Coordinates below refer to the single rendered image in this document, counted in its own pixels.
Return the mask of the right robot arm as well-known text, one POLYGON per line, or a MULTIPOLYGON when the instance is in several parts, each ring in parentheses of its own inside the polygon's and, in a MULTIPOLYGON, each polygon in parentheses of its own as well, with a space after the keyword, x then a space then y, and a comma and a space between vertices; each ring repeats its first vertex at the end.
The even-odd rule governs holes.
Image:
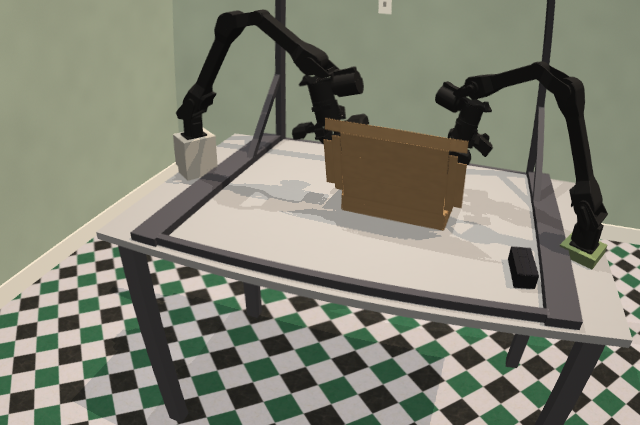
POLYGON ((256 25, 291 55, 295 65, 305 74, 299 86, 308 85, 312 103, 330 100, 334 95, 344 97, 363 93, 363 79, 355 66, 340 70, 328 60, 324 51, 302 41, 267 10, 242 13, 225 12, 217 18, 215 40, 198 80, 176 111, 178 119, 183 119, 184 132, 180 134, 186 140, 207 136, 203 131, 201 116, 207 112, 207 107, 213 104, 216 93, 213 92, 212 86, 230 45, 246 26, 256 25))

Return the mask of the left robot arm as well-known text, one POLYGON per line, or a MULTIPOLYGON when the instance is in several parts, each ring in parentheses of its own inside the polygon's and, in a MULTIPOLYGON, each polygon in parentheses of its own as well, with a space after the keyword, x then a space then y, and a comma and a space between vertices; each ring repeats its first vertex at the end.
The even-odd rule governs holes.
MULTIPOLYGON (((569 77, 544 61, 534 62, 531 65, 499 74, 482 76, 468 77, 462 87, 457 87, 449 81, 443 82, 443 86, 436 93, 436 103, 453 113, 460 111, 458 117, 462 121, 478 126, 483 112, 492 112, 492 109, 489 102, 471 99, 487 97, 501 90, 504 86, 508 87, 531 80, 538 80, 548 91, 553 93, 558 107, 566 119, 576 176, 576 187, 574 185, 569 192, 571 207, 577 215, 577 223, 574 225, 572 241, 569 245, 588 254, 593 254, 599 246, 604 226, 601 223, 608 213, 602 203, 600 187, 593 174, 584 120, 585 90, 582 81, 576 77, 569 77), (551 73, 558 79, 555 79, 551 73), (454 91, 456 91, 454 93, 456 96, 453 95, 454 91)), ((493 149, 489 138, 489 135, 486 133, 481 135, 477 130, 468 147, 476 148, 486 157, 493 149)))

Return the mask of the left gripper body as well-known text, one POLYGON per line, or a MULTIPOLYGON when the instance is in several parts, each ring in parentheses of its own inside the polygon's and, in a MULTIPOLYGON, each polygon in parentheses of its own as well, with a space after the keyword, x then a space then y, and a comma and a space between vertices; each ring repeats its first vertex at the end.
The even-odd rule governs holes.
MULTIPOLYGON (((477 127, 475 125, 471 125, 468 124, 464 121, 462 121, 459 117, 456 119, 456 124, 455 127, 450 129, 449 133, 448 133, 448 138, 451 137, 451 139, 459 139, 459 140, 463 140, 463 141, 469 141, 471 140, 473 134, 477 133, 477 127), (454 133, 452 133, 454 130, 454 133), (451 136, 452 133, 452 136, 451 136)), ((449 155, 453 155, 453 156, 458 156, 458 162, 462 163, 462 164, 467 164, 469 165, 470 161, 471 161, 471 153, 468 150, 468 154, 466 153, 458 153, 458 152, 450 152, 449 151, 449 155)))

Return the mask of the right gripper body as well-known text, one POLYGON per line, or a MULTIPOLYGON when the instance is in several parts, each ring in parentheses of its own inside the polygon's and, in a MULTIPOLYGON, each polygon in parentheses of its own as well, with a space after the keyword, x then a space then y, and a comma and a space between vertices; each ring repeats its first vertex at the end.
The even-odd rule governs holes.
MULTIPOLYGON (((325 136, 329 132, 329 130, 323 128, 325 127, 325 118, 341 120, 336 103, 338 102, 335 97, 327 101, 312 103, 313 107, 311 109, 316 116, 316 125, 314 125, 312 122, 300 123, 292 130, 293 139, 304 139, 308 133, 315 133, 316 137, 325 136)), ((344 121, 366 125, 369 124, 368 117, 365 114, 352 115, 348 120, 344 121)))

